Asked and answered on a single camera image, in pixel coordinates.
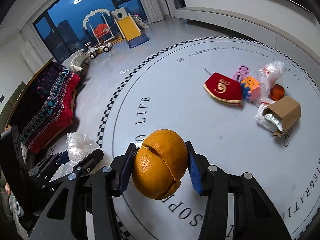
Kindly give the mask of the clear plastic bag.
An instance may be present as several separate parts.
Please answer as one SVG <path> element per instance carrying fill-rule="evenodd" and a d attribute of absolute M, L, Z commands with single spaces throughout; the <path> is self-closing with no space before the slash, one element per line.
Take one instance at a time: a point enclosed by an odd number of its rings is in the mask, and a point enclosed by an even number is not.
<path fill-rule="evenodd" d="M 84 160 L 94 150 L 101 149 L 94 140 L 89 139 L 89 137 L 80 132 L 67 133 L 66 144 L 69 161 L 58 168 L 50 181 L 70 174 L 76 164 Z"/>

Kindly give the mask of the orange fruit peel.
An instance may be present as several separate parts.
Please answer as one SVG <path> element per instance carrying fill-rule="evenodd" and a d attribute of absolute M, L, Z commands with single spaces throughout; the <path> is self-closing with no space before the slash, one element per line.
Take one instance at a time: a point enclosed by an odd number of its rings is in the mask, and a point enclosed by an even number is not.
<path fill-rule="evenodd" d="M 137 152 L 133 183 L 142 195 L 165 199 L 180 187 L 187 161 L 188 150 L 179 134 L 169 129 L 154 131 Z"/>

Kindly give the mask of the white knit glove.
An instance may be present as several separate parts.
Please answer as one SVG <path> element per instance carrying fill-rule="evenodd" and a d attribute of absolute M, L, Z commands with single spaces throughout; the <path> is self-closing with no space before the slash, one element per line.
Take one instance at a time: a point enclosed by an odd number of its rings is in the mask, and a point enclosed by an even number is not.
<path fill-rule="evenodd" d="M 277 127 L 274 124 L 272 124 L 272 122 L 266 120 L 263 116 L 263 111 L 267 106 L 268 106 L 268 103 L 260 104 L 257 114 L 255 116 L 255 120 L 257 124 L 259 124 L 263 128 L 267 129 L 270 132 L 275 132 L 277 130 Z"/>

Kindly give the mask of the silver foil snack packet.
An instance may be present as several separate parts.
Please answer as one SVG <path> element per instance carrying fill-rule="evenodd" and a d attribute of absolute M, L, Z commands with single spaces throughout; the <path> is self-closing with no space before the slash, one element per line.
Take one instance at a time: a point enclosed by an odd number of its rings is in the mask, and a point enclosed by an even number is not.
<path fill-rule="evenodd" d="M 272 122 L 272 124 L 274 124 L 277 127 L 276 132 L 282 132 L 283 131 L 283 124 L 280 120 L 279 117 L 277 117 L 274 113 L 267 113 L 265 115 L 263 115 L 264 118 L 270 122 Z"/>

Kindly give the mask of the colourful foam puzzle cube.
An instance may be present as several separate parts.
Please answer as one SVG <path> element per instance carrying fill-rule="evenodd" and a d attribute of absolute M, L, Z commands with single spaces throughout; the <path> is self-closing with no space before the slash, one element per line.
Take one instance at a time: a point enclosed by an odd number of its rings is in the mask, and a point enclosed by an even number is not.
<path fill-rule="evenodd" d="M 242 97 L 245 101 L 251 102 L 253 100 L 257 100 L 261 96 L 261 89 L 260 89 L 260 82 L 251 77 L 248 76 L 241 80 L 241 91 L 242 91 Z"/>

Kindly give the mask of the red pouch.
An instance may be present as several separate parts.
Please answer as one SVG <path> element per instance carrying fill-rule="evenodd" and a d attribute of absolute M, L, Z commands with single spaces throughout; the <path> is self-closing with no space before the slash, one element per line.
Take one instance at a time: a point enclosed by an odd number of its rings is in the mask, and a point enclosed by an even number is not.
<path fill-rule="evenodd" d="M 237 81 L 220 73 L 213 73 L 203 87 L 217 102 L 242 108 L 242 90 Z"/>

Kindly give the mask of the small clear bubble bag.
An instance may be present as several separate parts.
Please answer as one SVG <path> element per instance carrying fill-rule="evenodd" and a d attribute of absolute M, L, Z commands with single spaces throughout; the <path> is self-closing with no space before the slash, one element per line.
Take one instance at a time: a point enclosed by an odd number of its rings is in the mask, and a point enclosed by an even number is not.
<path fill-rule="evenodd" d="M 285 64 L 281 61 L 264 64 L 257 69 L 254 77 L 260 83 L 260 102 L 264 102 L 268 98 L 271 88 L 283 77 L 285 70 Z"/>

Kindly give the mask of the pink foam puzzle piece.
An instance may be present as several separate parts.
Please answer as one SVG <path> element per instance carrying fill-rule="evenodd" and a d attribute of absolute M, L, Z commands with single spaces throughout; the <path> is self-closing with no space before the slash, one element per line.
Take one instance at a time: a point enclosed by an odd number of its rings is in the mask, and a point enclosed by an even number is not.
<path fill-rule="evenodd" d="M 250 74 L 250 68 L 246 66 L 240 66 L 233 74 L 232 79 L 241 82 L 243 79 L 248 78 Z"/>

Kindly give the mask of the red patterned sofa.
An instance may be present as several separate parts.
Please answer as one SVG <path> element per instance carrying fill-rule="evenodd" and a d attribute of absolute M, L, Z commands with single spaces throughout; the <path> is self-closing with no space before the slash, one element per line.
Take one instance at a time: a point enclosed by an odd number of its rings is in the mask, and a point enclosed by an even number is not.
<path fill-rule="evenodd" d="M 73 120 L 73 95 L 80 76 L 67 67 L 48 61 L 22 90 L 10 126 L 17 126 L 21 143 L 37 154 Z"/>

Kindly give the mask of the black thread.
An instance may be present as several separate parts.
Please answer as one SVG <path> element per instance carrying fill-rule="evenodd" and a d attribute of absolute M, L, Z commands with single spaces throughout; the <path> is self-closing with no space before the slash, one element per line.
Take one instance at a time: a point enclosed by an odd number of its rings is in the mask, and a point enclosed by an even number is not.
<path fill-rule="evenodd" d="M 269 135 L 274 138 L 274 141 L 277 144 L 281 144 L 284 147 L 287 147 L 289 145 L 289 137 L 291 136 L 292 133 L 292 128 L 290 128 L 284 135 L 282 135 L 281 137 L 276 137 L 275 135 L 273 135 L 273 133 L 271 131 L 269 131 Z"/>

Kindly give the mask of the white wicker basket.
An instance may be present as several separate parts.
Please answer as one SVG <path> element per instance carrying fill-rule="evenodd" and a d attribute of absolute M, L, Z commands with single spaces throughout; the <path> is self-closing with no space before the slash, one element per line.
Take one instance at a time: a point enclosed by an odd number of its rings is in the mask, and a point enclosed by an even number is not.
<path fill-rule="evenodd" d="M 69 69 L 74 73 L 80 73 L 83 70 L 83 65 L 86 62 L 86 56 L 83 50 L 76 51 L 70 62 Z"/>

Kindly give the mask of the white toy car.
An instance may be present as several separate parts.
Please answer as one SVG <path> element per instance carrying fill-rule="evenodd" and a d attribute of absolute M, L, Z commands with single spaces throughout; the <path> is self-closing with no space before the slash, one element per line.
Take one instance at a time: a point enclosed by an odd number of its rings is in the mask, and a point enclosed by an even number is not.
<path fill-rule="evenodd" d="M 113 44 L 110 42 L 100 42 L 96 46 L 92 46 L 91 42 L 87 42 L 85 44 L 85 48 L 87 49 L 87 57 L 89 59 L 95 59 L 102 52 L 108 53 L 113 47 Z"/>

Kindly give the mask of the red baby swing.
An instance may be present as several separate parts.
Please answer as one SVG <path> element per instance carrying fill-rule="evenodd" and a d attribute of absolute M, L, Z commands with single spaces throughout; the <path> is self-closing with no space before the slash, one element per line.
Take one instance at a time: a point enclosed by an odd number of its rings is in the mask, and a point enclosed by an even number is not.
<path fill-rule="evenodd" d="M 96 14 L 100 14 L 102 19 L 103 19 L 103 23 L 100 23 L 99 25 L 97 25 L 95 28 L 92 27 L 92 25 L 90 24 L 90 18 L 95 16 Z M 93 10 L 91 11 L 87 16 L 85 16 L 83 22 L 82 22 L 82 27 L 87 30 L 87 24 L 89 25 L 94 37 L 97 39 L 97 42 L 100 43 L 100 39 L 103 38 L 105 35 L 110 34 L 111 37 L 108 38 L 106 40 L 110 41 L 112 39 L 115 38 L 113 31 L 111 30 L 111 27 L 108 24 L 108 21 L 105 17 L 105 15 L 107 15 L 108 17 L 111 16 L 110 12 L 107 9 L 104 8 L 100 8 L 97 10 Z"/>

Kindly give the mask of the yellow toy slide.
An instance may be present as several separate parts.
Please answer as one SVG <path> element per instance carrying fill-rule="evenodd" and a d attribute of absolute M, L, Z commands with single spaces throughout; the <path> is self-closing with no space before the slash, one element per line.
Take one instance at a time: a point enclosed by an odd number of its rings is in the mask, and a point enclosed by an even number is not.
<path fill-rule="evenodd" d="M 140 30 L 124 7 L 111 11 L 111 15 L 130 49 L 148 42 L 149 38 Z"/>

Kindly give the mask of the white low cabinet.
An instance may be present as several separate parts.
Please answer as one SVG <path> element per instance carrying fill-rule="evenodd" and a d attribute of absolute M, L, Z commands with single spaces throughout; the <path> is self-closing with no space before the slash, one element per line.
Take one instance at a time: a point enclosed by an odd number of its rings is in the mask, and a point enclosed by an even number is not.
<path fill-rule="evenodd" d="M 208 23 L 235 31 L 280 50 L 310 69 L 319 69 L 319 55 L 288 32 L 257 18 L 203 7 L 176 9 L 175 15 L 181 19 Z"/>

